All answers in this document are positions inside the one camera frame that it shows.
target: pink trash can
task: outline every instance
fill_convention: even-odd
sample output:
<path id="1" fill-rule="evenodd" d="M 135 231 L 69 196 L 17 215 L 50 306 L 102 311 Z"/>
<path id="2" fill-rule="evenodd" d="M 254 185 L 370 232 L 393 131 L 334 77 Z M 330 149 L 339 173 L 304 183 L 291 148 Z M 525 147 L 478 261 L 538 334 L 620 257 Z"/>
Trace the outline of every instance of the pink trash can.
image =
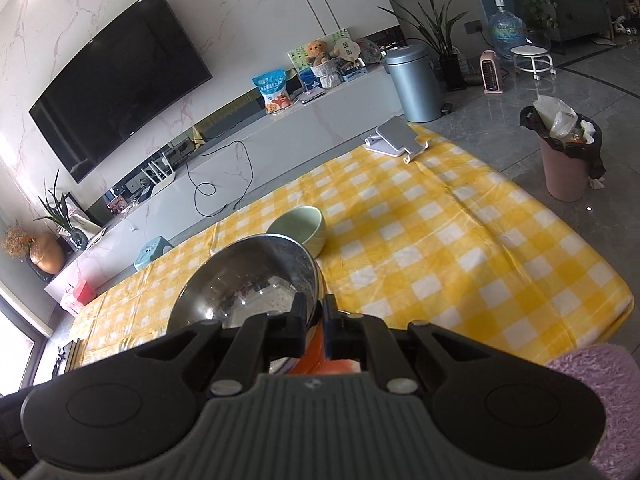
<path id="1" fill-rule="evenodd" d="M 549 194 L 562 202 L 580 200 L 589 183 L 587 163 L 581 158 L 569 158 L 563 152 L 556 152 L 541 137 L 538 141 Z"/>

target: teddy bear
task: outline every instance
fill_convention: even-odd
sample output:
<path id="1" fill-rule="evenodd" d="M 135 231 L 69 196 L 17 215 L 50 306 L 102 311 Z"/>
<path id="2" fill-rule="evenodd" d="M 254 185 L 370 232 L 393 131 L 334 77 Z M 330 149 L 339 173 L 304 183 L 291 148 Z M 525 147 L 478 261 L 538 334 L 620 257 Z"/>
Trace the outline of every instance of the teddy bear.
<path id="1" fill-rule="evenodd" d="M 331 58 L 338 56 L 335 49 L 332 52 L 327 52 L 327 48 L 325 41 L 309 41 L 309 43 L 305 45 L 305 52 L 308 55 L 307 62 L 312 66 L 319 66 L 322 65 L 322 63 L 329 61 Z"/>

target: black floor strip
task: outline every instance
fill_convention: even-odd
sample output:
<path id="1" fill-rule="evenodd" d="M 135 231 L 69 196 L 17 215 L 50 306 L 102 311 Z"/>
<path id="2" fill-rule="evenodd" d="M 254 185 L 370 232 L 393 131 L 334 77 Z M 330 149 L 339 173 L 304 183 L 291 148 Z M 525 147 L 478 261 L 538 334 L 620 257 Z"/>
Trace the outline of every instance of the black floor strip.
<path id="1" fill-rule="evenodd" d="M 585 59 L 589 59 L 591 57 L 599 56 L 600 54 L 604 54 L 605 52 L 609 52 L 610 50 L 614 50 L 616 48 L 617 48 L 616 46 L 612 46 L 611 48 L 605 48 L 604 50 L 599 50 L 597 52 L 591 52 L 590 54 L 587 54 L 586 56 L 579 57 L 578 59 L 574 59 L 573 61 L 567 61 L 566 63 L 561 63 L 561 64 L 557 65 L 556 68 L 564 68 L 564 67 L 572 65 L 574 63 L 580 63 L 581 61 L 584 61 Z"/>
<path id="2" fill-rule="evenodd" d="M 598 83 L 602 83 L 604 85 L 610 86 L 611 88 L 615 88 L 616 90 L 620 90 L 621 92 L 624 92 L 625 94 L 629 94 L 633 97 L 635 97 L 636 99 L 640 99 L 640 95 L 636 94 L 635 92 L 631 92 L 630 90 L 627 90 L 626 88 L 622 88 L 622 86 L 618 86 L 618 85 L 614 85 L 613 83 L 610 83 L 608 81 L 604 81 L 604 79 L 599 79 L 597 77 L 594 77 L 592 75 L 589 74 L 584 74 L 582 72 L 578 72 L 577 70 L 571 70 L 570 68 L 564 68 L 561 66 L 558 66 L 557 68 L 559 68 L 560 70 L 564 70 L 565 72 L 571 72 L 572 74 L 577 74 L 577 75 L 581 75 L 582 77 L 587 77 L 591 80 L 597 81 Z"/>

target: stainless steel bowl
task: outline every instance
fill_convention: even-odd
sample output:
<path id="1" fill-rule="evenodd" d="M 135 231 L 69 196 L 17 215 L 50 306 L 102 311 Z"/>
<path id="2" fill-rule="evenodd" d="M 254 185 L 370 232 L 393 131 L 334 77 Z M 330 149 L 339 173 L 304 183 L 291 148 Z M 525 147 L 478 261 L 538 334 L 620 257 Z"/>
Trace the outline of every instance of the stainless steel bowl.
<path id="1" fill-rule="evenodd" d="M 253 314 L 288 312 L 296 292 L 306 296 L 309 323 L 324 296 L 311 254 L 283 235 L 250 236 L 217 252 L 196 271 L 175 301 L 167 332 L 203 319 L 231 328 Z M 283 372 L 295 362 L 274 361 L 270 372 Z"/>

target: black chair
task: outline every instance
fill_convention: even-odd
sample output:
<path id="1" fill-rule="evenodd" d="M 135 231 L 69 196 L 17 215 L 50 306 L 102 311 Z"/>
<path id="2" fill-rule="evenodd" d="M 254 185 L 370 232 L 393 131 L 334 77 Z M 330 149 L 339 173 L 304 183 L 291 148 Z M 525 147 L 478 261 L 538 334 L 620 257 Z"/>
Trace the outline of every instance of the black chair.
<path id="1" fill-rule="evenodd" d="M 34 387 L 0 397 L 0 463 L 18 478 L 38 462 L 20 423 L 22 404 Z"/>

